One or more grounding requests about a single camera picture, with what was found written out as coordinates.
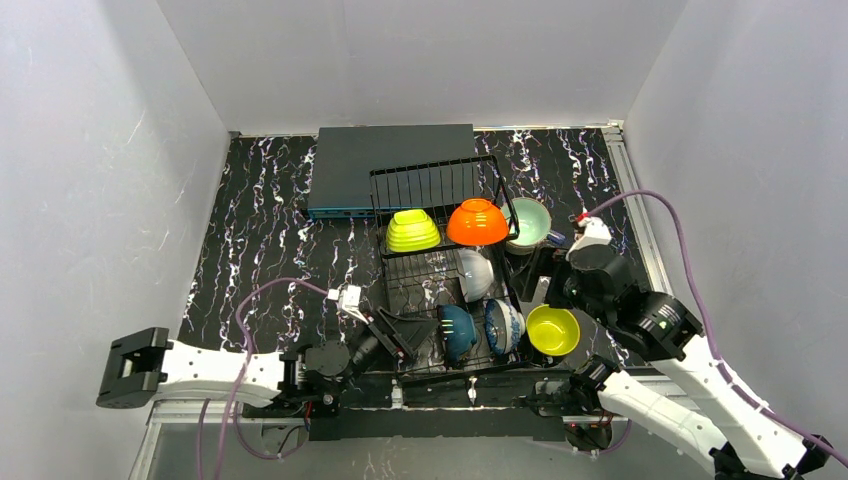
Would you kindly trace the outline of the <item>dark blue beige bowl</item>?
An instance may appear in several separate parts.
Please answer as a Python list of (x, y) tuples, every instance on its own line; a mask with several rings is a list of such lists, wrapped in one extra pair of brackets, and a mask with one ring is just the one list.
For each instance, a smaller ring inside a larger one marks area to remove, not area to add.
[(478, 343), (473, 317), (465, 308), (452, 304), (439, 305), (437, 315), (444, 343), (445, 362), (450, 366), (460, 364)]

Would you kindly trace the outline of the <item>blue patterned bowl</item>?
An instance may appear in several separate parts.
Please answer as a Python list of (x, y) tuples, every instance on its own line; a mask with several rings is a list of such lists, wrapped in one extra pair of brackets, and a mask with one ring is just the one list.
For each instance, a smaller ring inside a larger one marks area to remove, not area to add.
[(484, 306), (484, 331), (490, 351), (497, 356), (515, 351), (526, 331), (523, 315), (510, 302), (487, 299)]

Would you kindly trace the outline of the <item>dark striped white bowl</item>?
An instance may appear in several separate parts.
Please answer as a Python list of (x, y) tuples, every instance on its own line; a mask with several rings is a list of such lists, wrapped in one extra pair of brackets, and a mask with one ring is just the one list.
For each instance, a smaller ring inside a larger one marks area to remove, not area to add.
[(486, 297), (494, 283), (494, 269), (491, 262), (473, 249), (458, 251), (458, 277), (463, 298), (467, 303)]

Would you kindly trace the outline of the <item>green white bowl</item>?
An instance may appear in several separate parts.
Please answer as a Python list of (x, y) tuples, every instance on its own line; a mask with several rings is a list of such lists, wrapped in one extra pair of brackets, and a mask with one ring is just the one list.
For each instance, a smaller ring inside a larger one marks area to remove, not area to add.
[(395, 253), (435, 248), (441, 241), (441, 234), (435, 221), (423, 209), (396, 212), (387, 228), (387, 248)]

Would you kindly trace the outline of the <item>orange white bowl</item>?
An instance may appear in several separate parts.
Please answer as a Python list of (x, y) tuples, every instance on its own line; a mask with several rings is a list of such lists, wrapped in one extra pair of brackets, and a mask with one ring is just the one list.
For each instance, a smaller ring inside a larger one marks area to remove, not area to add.
[(509, 227), (505, 215), (484, 198), (464, 200), (450, 215), (449, 240), (463, 246), (488, 246), (505, 240)]

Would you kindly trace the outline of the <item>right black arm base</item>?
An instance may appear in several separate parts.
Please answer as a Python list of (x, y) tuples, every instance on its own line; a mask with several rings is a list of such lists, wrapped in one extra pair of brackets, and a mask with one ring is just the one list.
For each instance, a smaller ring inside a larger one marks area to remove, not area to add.
[(612, 423), (617, 415), (601, 405), (600, 392), (605, 381), (622, 367), (600, 355), (591, 356), (562, 380), (542, 380), (531, 392), (513, 400), (542, 418), (563, 420), (566, 442), (579, 454), (598, 457), (610, 454), (628, 440), (633, 422), (628, 420), (623, 433), (614, 439)]

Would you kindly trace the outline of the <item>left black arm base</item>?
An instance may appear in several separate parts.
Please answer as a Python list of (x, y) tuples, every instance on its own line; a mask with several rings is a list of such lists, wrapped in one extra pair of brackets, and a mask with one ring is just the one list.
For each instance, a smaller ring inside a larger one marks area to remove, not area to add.
[[(251, 455), (263, 460), (278, 460), (295, 453), (306, 442), (315, 414), (334, 416), (338, 400), (348, 381), (335, 377), (292, 377), (279, 381), (276, 377), (260, 379), (249, 374), (240, 384), (234, 405), (232, 423), (241, 446)], [(244, 418), (300, 418), (288, 430), (287, 436), (276, 451), (254, 449), (245, 438), (241, 420)]]

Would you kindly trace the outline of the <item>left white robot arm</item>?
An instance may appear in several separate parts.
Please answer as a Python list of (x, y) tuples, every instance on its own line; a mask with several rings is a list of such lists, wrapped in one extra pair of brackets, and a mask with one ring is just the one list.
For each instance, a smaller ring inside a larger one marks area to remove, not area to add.
[(173, 340), (151, 327), (114, 340), (97, 406), (136, 409), (170, 399), (233, 400), (256, 408), (335, 403), (375, 362), (412, 360), (438, 322), (380, 308), (364, 316), (353, 340), (328, 340), (293, 354), (213, 351)]

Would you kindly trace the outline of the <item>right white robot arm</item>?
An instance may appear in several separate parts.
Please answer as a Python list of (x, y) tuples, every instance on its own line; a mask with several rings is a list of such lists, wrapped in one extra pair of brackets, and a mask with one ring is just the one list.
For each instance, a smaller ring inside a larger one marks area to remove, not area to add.
[(698, 408), (667, 399), (599, 355), (570, 377), (568, 393), (584, 404), (640, 424), (717, 479), (801, 479), (838, 458), (825, 437), (789, 426), (755, 398), (711, 352), (696, 316), (673, 296), (643, 288), (613, 248), (546, 247), (511, 275), (509, 285), (528, 301), (542, 276), (550, 279), (547, 306), (584, 312)]

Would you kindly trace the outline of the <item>yellow green bowl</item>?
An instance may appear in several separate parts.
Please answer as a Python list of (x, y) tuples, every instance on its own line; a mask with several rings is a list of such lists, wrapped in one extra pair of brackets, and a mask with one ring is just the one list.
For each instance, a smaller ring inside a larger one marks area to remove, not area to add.
[(567, 309), (543, 304), (526, 317), (526, 333), (540, 353), (559, 357), (573, 352), (581, 338), (577, 317)]

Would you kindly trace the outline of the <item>blue red screwdriver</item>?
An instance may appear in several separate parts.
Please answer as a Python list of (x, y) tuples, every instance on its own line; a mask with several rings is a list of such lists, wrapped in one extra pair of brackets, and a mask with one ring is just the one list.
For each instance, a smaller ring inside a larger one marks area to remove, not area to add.
[(549, 243), (555, 246), (562, 246), (567, 241), (567, 238), (562, 233), (555, 230), (549, 230), (547, 232), (546, 239)]

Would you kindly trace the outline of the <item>pale green bowl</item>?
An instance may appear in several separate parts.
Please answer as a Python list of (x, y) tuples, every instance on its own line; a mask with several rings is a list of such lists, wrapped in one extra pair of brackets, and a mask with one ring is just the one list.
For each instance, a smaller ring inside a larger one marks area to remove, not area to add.
[[(542, 244), (552, 227), (552, 219), (547, 208), (533, 198), (513, 198), (512, 208), (507, 204), (501, 207), (501, 212), (509, 223), (517, 221), (518, 236), (508, 240), (505, 245), (507, 252), (513, 255), (531, 254)], [(514, 227), (509, 223), (510, 233)]]

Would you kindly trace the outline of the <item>dark grey flat box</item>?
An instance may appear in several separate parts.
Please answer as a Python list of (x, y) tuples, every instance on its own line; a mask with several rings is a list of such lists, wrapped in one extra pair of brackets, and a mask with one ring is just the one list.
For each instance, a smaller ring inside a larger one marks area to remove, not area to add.
[(313, 220), (371, 218), (371, 171), (474, 153), (472, 124), (322, 127), (306, 212)]

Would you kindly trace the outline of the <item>aluminium table edge rail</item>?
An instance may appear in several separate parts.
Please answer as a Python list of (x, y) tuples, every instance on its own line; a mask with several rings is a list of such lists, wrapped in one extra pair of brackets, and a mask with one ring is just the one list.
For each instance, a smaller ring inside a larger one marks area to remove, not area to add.
[[(639, 189), (621, 126), (617, 124), (603, 125), (600, 127), (600, 131), (619, 187), (624, 192)], [(652, 229), (645, 200), (642, 196), (628, 197), (624, 200), (624, 205), (638, 244), (642, 265), (652, 289), (675, 296)]]

